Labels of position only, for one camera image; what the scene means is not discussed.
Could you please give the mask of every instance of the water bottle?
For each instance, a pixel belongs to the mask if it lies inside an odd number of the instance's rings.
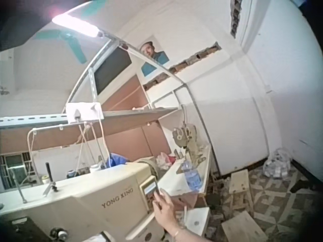
[[[202,187],[203,183],[197,169],[193,167],[190,161],[185,160],[182,163],[182,171],[185,174],[188,187],[192,191],[198,191]]]

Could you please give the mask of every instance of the ceiling fan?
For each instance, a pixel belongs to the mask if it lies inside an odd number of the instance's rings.
[[[88,16],[94,15],[97,11],[102,8],[106,0],[93,0],[90,3],[86,3],[86,6],[80,9],[80,13],[77,13],[80,18],[86,18]],[[87,59],[84,55],[81,45],[75,36],[75,32],[72,30],[60,30],[60,29],[48,29],[42,30],[35,34],[35,39],[61,39],[65,41],[69,47],[72,49],[77,60],[84,64]]]

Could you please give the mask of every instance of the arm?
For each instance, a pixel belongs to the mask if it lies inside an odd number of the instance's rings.
[[[166,229],[177,242],[210,242],[179,226],[175,218],[174,204],[170,196],[163,189],[161,189],[161,192],[163,194],[162,196],[159,196],[156,192],[154,193],[156,201],[153,202],[153,208],[157,222]]]

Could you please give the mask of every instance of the fan blade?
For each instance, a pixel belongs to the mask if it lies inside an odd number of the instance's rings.
[[[79,41],[77,40],[77,38],[71,37],[71,38],[68,38],[65,40],[69,44],[70,48],[72,49],[74,55],[79,60],[79,62],[81,64],[86,63],[86,61],[87,61],[86,57],[82,51],[81,45],[80,45]]]
[[[36,39],[57,39],[60,37],[61,31],[59,29],[42,30],[36,33]]]
[[[94,15],[105,5],[106,0],[93,0],[91,3],[83,7],[80,11],[81,18]]]

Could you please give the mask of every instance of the sewing machine control panel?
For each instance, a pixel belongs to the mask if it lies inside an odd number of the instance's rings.
[[[157,181],[155,176],[151,176],[147,181],[145,181],[141,186],[141,192],[146,201],[146,208],[148,209],[148,213],[153,212],[152,201],[154,199],[153,193],[158,190]]]

